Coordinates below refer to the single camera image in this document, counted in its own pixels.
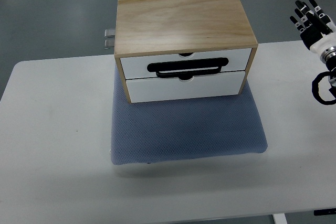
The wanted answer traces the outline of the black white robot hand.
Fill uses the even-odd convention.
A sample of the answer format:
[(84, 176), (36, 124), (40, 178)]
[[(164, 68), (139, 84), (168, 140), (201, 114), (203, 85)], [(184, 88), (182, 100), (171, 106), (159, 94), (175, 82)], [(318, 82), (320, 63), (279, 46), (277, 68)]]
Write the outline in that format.
[(335, 22), (315, 0), (309, 0), (309, 3), (311, 7), (305, 2), (296, 0), (297, 18), (290, 16), (290, 20), (299, 31), (304, 45), (310, 50), (318, 42), (335, 40)]

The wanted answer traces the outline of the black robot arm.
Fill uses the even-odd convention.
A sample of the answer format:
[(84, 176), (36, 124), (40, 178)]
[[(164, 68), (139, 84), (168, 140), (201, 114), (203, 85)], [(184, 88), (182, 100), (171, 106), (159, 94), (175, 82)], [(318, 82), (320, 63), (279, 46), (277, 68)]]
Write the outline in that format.
[(331, 77), (329, 77), (329, 83), (332, 87), (335, 87), (335, 46), (324, 50), (320, 56), (320, 60), (326, 65), (327, 69), (332, 72)]

